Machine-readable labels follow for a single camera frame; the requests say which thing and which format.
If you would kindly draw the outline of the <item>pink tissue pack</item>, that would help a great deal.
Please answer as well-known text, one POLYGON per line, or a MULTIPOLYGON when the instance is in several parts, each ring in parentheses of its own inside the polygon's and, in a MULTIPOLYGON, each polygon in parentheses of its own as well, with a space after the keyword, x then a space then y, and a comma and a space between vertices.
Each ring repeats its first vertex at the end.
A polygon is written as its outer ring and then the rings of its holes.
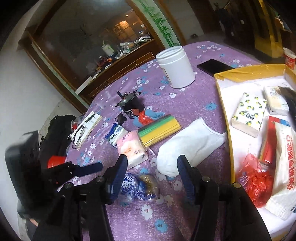
POLYGON ((137 130, 126 133, 117 140, 116 144, 119 155, 123 154, 127 157, 128 170, 149 158, 137 130))

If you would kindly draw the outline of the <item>yellow green sponge pack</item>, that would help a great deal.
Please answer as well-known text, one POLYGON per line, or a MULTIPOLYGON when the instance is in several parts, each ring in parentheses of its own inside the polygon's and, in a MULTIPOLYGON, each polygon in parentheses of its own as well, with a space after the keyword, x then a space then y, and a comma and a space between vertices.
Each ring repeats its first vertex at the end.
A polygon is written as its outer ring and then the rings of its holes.
POLYGON ((158 120, 139 128, 138 135, 145 148, 162 141, 181 129, 180 123, 168 114, 158 120))

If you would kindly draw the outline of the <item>lemon print tissue pack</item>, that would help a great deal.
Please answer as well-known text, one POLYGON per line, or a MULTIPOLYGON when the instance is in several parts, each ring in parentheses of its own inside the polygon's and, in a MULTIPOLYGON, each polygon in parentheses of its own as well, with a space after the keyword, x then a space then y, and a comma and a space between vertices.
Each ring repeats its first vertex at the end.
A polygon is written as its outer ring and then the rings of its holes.
POLYGON ((243 93, 230 121, 232 127, 256 138, 263 122, 266 105, 266 99, 243 93))

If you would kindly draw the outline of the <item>small red wrapper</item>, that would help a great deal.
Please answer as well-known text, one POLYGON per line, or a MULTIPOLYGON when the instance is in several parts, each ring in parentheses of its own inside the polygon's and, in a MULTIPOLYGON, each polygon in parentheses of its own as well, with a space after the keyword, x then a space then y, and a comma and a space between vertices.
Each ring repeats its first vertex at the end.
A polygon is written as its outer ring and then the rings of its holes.
POLYGON ((145 114, 145 111, 141 111, 138 115, 138 121, 143 125, 148 125, 152 123, 154 120, 145 114))

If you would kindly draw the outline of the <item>blue white patterned bag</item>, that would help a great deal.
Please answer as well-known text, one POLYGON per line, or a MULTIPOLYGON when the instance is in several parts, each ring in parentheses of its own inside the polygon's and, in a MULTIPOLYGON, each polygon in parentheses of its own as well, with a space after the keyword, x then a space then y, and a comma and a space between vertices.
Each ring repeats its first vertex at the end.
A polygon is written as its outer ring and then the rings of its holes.
POLYGON ((158 199, 159 187, 153 175, 134 175, 126 173, 119 192, 119 201, 125 204, 134 201, 151 201, 158 199))

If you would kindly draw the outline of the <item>blue floral tissue pack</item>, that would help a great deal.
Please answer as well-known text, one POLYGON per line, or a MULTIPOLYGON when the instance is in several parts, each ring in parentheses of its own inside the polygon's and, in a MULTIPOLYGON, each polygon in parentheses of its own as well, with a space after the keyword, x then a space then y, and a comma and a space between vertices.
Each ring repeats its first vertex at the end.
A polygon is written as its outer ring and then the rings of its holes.
POLYGON ((117 148, 117 141, 121 139, 124 135, 126 135, 128 131, 120 126, 117 123, 114 123, 109 131, 109 133, 105 136, 105 139, 109 144, 113 147, 117 148))

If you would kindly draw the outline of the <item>red plastic bag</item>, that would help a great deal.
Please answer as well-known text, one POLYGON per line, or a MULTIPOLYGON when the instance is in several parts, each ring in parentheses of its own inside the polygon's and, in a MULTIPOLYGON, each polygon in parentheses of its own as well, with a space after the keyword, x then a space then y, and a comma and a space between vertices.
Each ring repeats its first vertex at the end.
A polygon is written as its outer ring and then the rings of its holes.
POLYGON ((274 170, 253 154, 248 154, 236 173, 240 183, 256 208, 265 207, 273 190, 274 170))

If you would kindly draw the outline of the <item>yellow cardboard box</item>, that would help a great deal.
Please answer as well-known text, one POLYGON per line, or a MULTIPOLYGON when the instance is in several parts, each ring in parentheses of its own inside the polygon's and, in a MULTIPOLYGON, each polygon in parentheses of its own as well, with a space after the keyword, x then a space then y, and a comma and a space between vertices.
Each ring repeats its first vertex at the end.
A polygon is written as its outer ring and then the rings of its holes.
MULTIPOLYGON (((232 69, 215 74, 214 77, 226 120, 230 145, 231 178, 236 181, 236 173, 248 154, 253 154, 259 160, 269 116, 286 120, 293 128, 289 112, 288 115, 271 115, 268 104, 256 138, 232 127, 230 121, 243 93, 266 99, 263 91, 265 86, 289 87, 295 91, 295 76, 287 74, 283 64, 262 64, 232 69)), ((272 240, 295 240, 295 209, 287 220, 275 216, 266 207, 257 208, 257 210, 272 240)))

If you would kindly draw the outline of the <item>red plastic stool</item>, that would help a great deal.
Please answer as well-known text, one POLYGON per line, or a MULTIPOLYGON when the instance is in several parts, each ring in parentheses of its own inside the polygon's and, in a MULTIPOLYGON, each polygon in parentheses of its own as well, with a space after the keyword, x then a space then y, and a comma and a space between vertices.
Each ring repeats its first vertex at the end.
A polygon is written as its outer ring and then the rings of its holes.
POLYGON ((53 168, 55 166, 59 166, 65 163, 66 157, 65 156, 52 156, 47 164, 47 168, 53 168))

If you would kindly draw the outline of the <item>white bag red lettering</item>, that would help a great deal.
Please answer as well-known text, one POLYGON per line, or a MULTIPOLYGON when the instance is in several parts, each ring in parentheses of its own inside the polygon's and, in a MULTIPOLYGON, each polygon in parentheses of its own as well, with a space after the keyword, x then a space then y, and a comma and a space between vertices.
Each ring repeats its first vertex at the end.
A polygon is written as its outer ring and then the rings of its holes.
POLYGON ((276 166, 273 190, 266 209, 287 220, 295 209, 295 130, 275 123, 276 166))

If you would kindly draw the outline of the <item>white towel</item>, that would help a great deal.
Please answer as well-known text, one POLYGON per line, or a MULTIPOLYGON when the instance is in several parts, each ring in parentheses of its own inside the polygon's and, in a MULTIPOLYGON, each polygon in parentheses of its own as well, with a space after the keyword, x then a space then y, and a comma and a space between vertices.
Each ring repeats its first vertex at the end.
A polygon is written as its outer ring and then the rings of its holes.
POLYGON ((160 146, 157 155, 158 171, 171 178, 179 175, 177 159, 184 155, 192 167, 198 166, 227 140, 227 133, 209 128, 202 118, 174 135, 160 146))

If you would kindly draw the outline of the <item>white red bucket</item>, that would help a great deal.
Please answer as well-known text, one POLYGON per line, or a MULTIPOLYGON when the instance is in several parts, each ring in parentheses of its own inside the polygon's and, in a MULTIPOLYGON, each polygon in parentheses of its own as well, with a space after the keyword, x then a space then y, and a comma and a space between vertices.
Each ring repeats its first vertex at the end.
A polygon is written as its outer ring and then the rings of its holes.
POLYGON ((283 47, 283 52, 285 56, 285 72, 291 76, 295 76, 295 53, 283 47))

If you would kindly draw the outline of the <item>white tissue pack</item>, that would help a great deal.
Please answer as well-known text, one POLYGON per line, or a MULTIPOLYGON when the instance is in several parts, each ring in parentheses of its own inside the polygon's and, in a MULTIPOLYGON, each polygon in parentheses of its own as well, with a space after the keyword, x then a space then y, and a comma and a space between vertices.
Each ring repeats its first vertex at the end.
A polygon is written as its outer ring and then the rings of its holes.
POLYGON ((265 86, 263 88, 271 115, 288 115, 289 107, 285 98, 281 95, 278 86, 265 86))

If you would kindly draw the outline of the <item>black snack bag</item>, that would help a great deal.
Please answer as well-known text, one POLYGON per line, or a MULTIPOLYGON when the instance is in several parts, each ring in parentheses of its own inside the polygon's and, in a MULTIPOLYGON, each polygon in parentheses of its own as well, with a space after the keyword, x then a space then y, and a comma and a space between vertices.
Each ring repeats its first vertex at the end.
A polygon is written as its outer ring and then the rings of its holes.
POLYGON ((292 123, 293 123, 293 128, 295 130, 295 125, 296 125, 296 93, 294 90, 292 90, 289 87, 280 87, 280 92, 281 95, 284 97, 284 99, 286 100, 288 107, 289 107, 289 113, 290 113, 290 117, 292 119, 292 123))

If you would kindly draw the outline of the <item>red and blue sponge pack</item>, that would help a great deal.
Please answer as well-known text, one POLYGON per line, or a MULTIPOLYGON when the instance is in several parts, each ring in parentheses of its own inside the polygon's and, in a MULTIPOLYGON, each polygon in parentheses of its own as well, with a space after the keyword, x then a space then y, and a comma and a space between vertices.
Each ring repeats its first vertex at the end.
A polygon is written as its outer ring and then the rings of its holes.
POLYGON ((266 166, 272 166, 276 161, 276 131, 275 123, 280 123, 285 126, 290 126, 289 122, 273 116, 269 116, 267 122, 267 132, 262 143, 259 161, 266 166))

